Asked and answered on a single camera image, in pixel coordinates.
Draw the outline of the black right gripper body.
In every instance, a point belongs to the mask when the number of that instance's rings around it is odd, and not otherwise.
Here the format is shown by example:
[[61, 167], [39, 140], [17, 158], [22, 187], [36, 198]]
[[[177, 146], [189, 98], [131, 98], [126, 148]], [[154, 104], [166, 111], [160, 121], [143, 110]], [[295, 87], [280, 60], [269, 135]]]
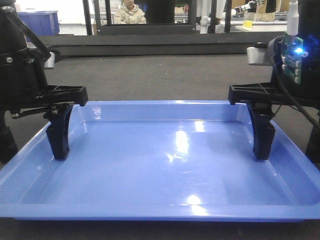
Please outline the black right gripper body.
[[282, 36], [247, 48], [248, 64], [270, 66], [270, 82], [231, 85], [230, 104], [320, 106], [320, 2], [292, 0]]

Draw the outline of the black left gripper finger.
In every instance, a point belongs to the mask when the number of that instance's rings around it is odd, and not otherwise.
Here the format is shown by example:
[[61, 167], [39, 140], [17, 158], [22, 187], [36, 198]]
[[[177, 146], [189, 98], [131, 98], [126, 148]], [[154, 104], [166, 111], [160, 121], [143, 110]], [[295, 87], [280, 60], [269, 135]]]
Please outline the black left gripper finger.
[[69, 152], [69, 123], [73, 106], [69, 104], [57, 105], [55, 109], [44, 114], [44, 118], [50, 122], [46, 129], [46, 135], [56, 160], [64, 161]]
[[18, 148], [12, 132], [5, 122], [5, 111], [0, 111], [0, 162], [8, 163], [16, 154]]

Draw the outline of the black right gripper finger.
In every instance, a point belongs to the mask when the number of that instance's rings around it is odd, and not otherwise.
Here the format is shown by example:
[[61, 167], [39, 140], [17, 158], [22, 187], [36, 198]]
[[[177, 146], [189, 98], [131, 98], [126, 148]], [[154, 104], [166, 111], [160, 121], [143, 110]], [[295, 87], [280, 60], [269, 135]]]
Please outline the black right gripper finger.
[[275, 116], [271, 104], [247, 103], [246, 104], [253, 130], [253, 153], [258, 160], [267, 160], [275, 136], [275, 127], [271, 124]]
[[314, 164], [320, 164], [320, 123], [316, 120], [310, 120], [312, 131], [305, 150], [305, 155]]

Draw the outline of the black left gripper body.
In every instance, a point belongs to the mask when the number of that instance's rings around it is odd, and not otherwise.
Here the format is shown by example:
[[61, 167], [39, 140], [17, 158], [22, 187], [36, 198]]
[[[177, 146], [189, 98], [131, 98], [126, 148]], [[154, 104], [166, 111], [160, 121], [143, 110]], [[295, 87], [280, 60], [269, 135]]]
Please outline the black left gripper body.
[[59, 114], [70, 104], [85, 106], [85, 86], [49, 85], [45, 63], [51, 52], [18, 17], [15, 1], [0, 2], [0, 109], [14, 119]]

